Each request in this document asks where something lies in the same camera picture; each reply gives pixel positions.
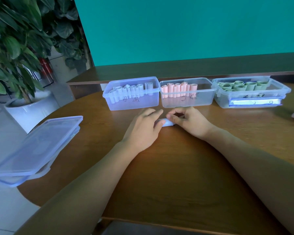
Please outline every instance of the white flower pot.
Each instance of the white flower pot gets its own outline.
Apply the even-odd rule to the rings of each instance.
[[[29,133],[46,116],[59,108],[51,91],[36,91],[33,103],[26,105],[24,99],[12,99],[4,107],[19,125]]]

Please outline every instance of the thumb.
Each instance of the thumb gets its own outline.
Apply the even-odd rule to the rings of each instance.
[[[159,134],[163,124],[165,123],[164,120],[159,120],[157,123],[156,123],[156,126],[154,127],[154,132]]]
[[[176,115],[173,114],[167,114],[167,119],[170,120],[172,123],[175,123],[179,126],[182,126],[183,119],[177,117]]]

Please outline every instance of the plastic lid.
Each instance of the plastic lid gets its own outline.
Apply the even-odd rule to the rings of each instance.
[[[29,176],[38,172],[82,120],[82,116],[46,120],[27,135],[15,152],[0,161],[0,177]]]

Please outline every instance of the hand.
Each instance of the hand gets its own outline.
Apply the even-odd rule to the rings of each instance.
[[[150,147],[158,138],[164,120],[155,121],[163,113],[163,110],[143,109],[131,122],[127,129],[123,142],[128,144],[136,153],[140,153]]]
[[[169,111],[166,117],[173,123],[181,126],[193,136],[205,139],[205,136],[216,126],[210,123],[194,107],[176,107]]]

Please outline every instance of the wall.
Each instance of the wall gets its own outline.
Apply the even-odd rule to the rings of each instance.
[[[294,0],[75,0],[96,66],[294,52]]]

